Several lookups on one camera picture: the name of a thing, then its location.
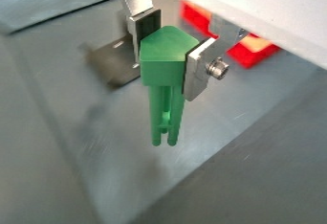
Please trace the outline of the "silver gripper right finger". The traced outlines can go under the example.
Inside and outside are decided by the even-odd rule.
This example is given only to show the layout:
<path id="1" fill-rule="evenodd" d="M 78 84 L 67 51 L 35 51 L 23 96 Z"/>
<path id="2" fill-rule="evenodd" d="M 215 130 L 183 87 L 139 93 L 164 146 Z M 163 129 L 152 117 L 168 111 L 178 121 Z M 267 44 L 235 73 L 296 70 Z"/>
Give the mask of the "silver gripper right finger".
<path id="1" fill-rule="evenodd" d="M 223 56 L 250 33 L 216 14 L 211 16 L 210 31 L 219 37 L 203 40 L 186 55 L 183 96 L 187 101 L 192 101 L 204 91 L 210 78 L 224 78 L 228 65 Z"/>

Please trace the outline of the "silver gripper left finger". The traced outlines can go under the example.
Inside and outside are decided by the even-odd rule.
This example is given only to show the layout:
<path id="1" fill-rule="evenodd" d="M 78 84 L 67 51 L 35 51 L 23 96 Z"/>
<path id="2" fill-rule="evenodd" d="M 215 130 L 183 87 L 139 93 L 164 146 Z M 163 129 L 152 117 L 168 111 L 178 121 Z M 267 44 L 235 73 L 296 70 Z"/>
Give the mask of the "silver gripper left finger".
<path id="1" fill-rule="evenodd" d="M 152 0 L 120 0 L 127 15 L 128 32 L 134 37 L 135 62 L 139 62 L 140 40 L 162 26 L 162 10 Z"/>

